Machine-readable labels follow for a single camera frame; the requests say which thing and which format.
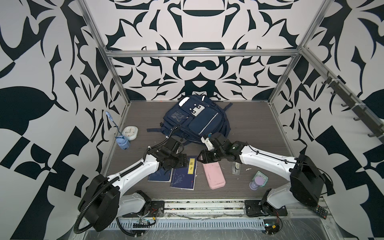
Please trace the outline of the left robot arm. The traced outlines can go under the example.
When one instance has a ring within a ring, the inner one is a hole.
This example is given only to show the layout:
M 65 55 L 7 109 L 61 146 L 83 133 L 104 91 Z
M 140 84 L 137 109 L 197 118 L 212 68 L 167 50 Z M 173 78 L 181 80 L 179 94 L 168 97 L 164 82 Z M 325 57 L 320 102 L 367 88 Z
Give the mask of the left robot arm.
M 179 151 L 182 143 L 173 138 L 181 128 L 181 125 L 173 127 L 163 142 L 148 147 L 143 157 L 126 169 L 107 177 L 101 174 L 94 177 L 78 205 L 80 213 L 74 224 L 74 233 L 81 234 L 90 228 L 100 232 L 115 218 L 140 212 L 147 196 L 134 193 L 123 200 L 124 193 L 159 169 L 168 172 L 187 166 L 186 155 Z

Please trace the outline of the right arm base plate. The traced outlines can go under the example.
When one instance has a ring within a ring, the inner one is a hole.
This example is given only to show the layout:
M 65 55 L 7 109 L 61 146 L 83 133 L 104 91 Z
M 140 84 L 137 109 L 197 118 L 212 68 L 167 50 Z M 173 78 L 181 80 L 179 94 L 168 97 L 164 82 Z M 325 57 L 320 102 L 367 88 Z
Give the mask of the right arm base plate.
M 280 209 L 275 209 L 269 203 L 261 200 L 245 200 L 245 213 L 248 217 L 268 217 L 268 216 L 283 216 L 288 215 L 287 208 L 285 206 Z

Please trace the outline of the pink pencil case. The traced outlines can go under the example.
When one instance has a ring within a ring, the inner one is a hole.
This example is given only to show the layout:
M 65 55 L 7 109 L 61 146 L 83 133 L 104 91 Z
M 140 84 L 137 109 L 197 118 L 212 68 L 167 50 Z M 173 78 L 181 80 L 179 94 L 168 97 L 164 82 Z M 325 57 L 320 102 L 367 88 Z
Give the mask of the pink pencil case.
M 215 190 L 226 185 L 226 180 L 218 162 L 203 164 L 203 168 L 210 189 Z

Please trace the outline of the small green circuit board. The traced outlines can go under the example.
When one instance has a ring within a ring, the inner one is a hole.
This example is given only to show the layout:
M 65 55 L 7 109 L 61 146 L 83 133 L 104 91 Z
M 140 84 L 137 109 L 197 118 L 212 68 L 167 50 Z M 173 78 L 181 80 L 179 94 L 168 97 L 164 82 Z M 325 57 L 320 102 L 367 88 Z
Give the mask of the small green circuit board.
M 282 229 L 280 222 L 265 223 L 265 230 L 263 233 L 273 236 Z

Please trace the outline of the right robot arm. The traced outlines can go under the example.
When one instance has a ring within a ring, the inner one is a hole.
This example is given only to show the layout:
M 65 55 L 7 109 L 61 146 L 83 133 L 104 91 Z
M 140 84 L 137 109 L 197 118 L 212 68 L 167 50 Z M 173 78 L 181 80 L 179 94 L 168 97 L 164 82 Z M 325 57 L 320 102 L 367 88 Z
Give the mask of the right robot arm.
M 220 133 L 203 136 L 201 142 L 206 149 L 201 151 L 198 161 L 203 164 L 227 160 L 258 167 L 288 181 L 279 188 L 268 189 L 256 205 L 246 207 L 249 217 L 277 216 L 280 210 L 296 203 L 316 212 L 326 181 L 331 179 L 303 154 L 297 158 L 273 154 L 248 143 L 232 143 Z

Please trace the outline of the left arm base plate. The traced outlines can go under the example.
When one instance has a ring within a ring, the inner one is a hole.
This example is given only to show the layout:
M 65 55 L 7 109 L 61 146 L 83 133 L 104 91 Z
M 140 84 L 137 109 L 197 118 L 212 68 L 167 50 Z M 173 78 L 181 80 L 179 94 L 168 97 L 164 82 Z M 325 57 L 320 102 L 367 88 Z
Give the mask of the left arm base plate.
M 149 208 L 148 217 L 162 218 L 164 216 L 164 210 L 164 201 L 152 201 Z

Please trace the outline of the navy blue student backpack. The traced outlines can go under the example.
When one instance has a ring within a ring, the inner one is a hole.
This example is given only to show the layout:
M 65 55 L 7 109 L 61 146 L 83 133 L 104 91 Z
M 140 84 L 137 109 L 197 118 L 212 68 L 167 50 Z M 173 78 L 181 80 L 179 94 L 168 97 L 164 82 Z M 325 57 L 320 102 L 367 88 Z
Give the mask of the navy blue student backpack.
M 168 136 L 174 126 L 180 125 L 174 135 L 191 143 L 202 144 L 201 137 L 209 134 L 227 137 L 231 127 L 226 111 L 232 105 L 221 108 L 206 95 L 187 96 L 166 112 L 159 128 L 147 129 L 147 132 Z

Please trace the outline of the black remote control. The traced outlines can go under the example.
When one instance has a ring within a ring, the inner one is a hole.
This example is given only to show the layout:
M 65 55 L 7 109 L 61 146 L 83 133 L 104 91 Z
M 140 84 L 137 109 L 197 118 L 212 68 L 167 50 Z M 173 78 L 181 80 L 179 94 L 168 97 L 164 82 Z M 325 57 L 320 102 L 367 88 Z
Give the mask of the black remote control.
M 319 217 L 321 217 L 322 219 L 326 219 L 327 216 L 328 216 L 328 211 L 321 207 L 320 205 L 317 205 L 315 207 L 311 207 L 311 210 L 316 214 L 318 215 Z

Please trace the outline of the dark blue book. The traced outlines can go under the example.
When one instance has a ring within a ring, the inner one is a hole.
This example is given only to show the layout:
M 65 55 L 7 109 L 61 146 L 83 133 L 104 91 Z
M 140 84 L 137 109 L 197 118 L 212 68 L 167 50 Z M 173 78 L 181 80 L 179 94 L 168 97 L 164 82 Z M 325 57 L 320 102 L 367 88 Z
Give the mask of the dark blue book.
M 156 172 L 150 174 L 148 176 L 148 182 L 165 182 L 169 183 L 171 181 L 173 169 L 171 170 L 164 170 L 163 168 L 160 168 Z
M 187 166 L 174 169 L 171 179 L 171 188 L 191 190 L 195 189 L 197 156 L 187 156 Z

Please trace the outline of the white round alarm clock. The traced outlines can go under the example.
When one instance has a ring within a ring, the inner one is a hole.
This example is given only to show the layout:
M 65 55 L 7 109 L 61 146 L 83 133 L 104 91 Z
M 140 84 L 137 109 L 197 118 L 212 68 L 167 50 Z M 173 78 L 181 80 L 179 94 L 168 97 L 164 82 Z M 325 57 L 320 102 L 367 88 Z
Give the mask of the white round alarm clock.
M 122 135 L 126 137 L 128 141 L 133 141 L 137 138 L 139 129 L 136 126 L 127 126 L 123 129 Z

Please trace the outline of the wall hook rack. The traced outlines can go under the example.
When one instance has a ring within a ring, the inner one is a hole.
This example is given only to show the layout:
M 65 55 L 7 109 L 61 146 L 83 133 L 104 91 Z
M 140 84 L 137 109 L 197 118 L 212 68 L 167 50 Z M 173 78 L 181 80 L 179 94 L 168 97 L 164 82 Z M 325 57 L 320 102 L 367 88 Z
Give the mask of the wall hook rack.
M 338 96 L 343 103 L 341 106 L 353 111 L 356 115 L 354 121 L 361 121 L 371 131 L 369 138 L 376 138 L 384 143 L 384 122 L 365 104 L 359 97 L 352 92 L 342 80 L 334 77 L 330 71 L 326 73 L 327 79 L 322 85 L 328 85 L 332 96 Z

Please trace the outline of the clear plastic pen box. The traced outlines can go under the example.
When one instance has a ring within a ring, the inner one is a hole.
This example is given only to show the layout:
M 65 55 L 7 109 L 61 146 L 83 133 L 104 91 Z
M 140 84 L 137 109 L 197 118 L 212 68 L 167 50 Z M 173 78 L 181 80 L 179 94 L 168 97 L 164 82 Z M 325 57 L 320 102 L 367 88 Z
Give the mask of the clear plastic pen box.
M 241 164 L 237 162 L 233 162 L 232 165 L 232 174 L 234 175 L 240 175 L 241 173 Z

